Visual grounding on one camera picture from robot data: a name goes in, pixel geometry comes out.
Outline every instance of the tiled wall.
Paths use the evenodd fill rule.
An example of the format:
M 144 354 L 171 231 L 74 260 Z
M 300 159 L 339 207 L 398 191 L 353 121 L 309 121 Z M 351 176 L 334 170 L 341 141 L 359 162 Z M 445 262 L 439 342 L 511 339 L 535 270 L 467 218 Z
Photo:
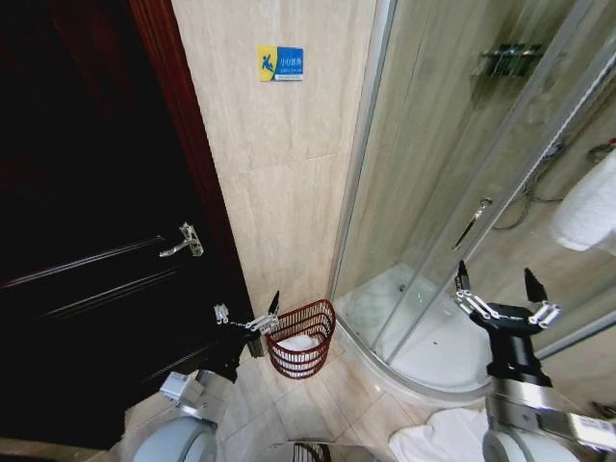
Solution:
M 375 0 L 174 0 L 255 314 L 325 296 Z M 258 45 L 304 48 L 262 83 Z
M 616 403 L 616 327 L 611 327 L 544 363 L 554 387 L 585 412 L 592 412 L 590 401 Z

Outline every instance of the shower door handle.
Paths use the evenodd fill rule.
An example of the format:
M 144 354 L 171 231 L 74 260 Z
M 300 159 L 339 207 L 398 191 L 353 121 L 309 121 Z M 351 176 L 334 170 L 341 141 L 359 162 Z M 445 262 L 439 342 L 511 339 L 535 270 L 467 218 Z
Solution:
M 491 205 L 492 205 L 492 199 L 490 197 L 484 197 L 483 199 L 479 201 L 479 207 L 477 207 L 477 210 L 475 210 L 475 213 L 471 217 L 471 221 L 469 221 L 469 224 L 466 225 L 466 228 L 464 228 L 464 231 L 462 231 L 462 234 L 460 235 L 458 240 L 455 242 L 451 250 L 457 250 L 459 248 L 459 246 L 462 244 L 462 241 L 464 241 L 467 235 L 471 232 L 471 229 L 475 225 L 476 221 L 479 219 L 479 217 L 483 215 L 483 212 L 485 212 L 485 209 L 487 209 Z

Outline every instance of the yellow logo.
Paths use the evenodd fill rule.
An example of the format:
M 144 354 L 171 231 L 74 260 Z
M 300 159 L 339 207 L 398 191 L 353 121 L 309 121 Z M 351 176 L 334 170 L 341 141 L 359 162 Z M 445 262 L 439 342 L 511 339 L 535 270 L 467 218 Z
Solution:
M 278 47 L 259 45 L 257 58 L 259 59 L 261 82 L 273 80 L 273 74 L 276 71 L 276 63 L 278 61 Z

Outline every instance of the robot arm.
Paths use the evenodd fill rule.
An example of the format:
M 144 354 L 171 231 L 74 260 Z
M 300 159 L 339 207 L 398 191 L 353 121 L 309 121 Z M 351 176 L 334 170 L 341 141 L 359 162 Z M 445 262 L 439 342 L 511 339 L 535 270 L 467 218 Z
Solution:
M 564 403 L 541 371 L 530 337 L 548 328 L 560 309 L 548 301 L 529 269 L 525 282 L 528 299 L 539 303 L 534 314 L 524 307 L 486 303 L 473 294 L 464 262 L 455 279 L 456 304 L 490 337 L 493 361 L 487 371 L 494 388 L 486 399 L 490 430 L 483 441 L 485 459 L 577 460 L 555 437 L 616 452 L 613 423 L 559 410 Z

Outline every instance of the tiled floor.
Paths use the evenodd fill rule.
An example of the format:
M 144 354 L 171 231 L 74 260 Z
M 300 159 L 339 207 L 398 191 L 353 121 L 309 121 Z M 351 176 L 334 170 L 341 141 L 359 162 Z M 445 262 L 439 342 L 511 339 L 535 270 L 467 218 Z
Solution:
M 269 358 L 247 355 L 238 376 L 218 430 L 218 462 L 250 462 L 290 440 L 367 446 L 383 461 L 395 460 L 387 447 L 391 434 L 422 424 L 431 412 L 381 391 L 336 342 L 325 367 L 307 380 L 287 379 Z M 130 460 L 143 438 L 175 415 L 164 398 L 149 398 L 128 415 L 125 439 L 91 462 Z

